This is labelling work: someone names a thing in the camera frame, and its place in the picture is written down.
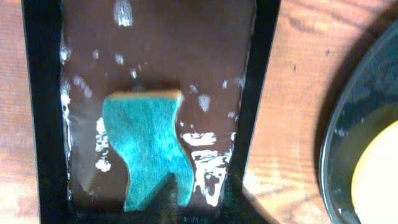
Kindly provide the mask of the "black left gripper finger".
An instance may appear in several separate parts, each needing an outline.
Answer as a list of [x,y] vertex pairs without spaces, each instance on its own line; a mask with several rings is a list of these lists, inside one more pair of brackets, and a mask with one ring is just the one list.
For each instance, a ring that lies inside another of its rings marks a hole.
[[181,206],[178,204],[179,191],[174,173],[165,176],[155,190],[149,204],[150,224],[179,224]]

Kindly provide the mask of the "green and yellow sponge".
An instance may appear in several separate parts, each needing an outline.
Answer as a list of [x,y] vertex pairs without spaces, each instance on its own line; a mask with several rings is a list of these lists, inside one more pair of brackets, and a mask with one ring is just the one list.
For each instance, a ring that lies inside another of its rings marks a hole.
[[176,177],[178,205],[190,202],[193,165],[175,128],[181,97],[180,90],[115,92],[103,102],[109,144],[129,172],[126,212],[144,210],[169,174]]

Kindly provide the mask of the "yellow plate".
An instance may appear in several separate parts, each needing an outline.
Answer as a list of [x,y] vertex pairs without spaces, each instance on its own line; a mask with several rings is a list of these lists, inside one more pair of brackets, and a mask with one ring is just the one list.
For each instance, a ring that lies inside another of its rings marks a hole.
[[397,224],[397,123],[367,146],[354,170],[351,197],[363,224]]

